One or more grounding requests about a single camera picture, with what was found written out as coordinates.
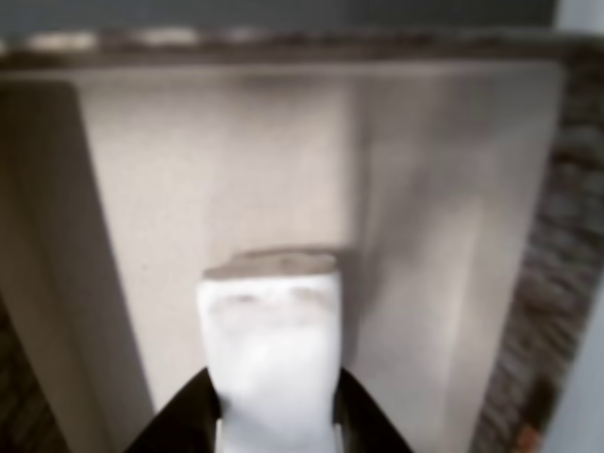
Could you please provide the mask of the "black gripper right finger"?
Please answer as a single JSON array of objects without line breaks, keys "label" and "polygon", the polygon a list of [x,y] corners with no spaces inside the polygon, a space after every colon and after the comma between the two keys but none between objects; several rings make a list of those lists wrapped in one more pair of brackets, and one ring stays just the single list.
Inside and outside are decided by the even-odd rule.
[{"label": "black gripper right finger", "polygon": [[377,402],[344,368],[334,396],[333,421],[341,427],[344,452],[412,453]]}]

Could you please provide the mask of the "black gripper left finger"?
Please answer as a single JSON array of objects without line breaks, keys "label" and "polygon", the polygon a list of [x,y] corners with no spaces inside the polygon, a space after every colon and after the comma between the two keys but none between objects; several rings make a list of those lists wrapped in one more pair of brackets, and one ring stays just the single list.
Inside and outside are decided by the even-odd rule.
[{"label": "black gripper left finger", "polygon": [[220,418],[219,399],[204,368],[151,420],[126,452],[213,452]]}]

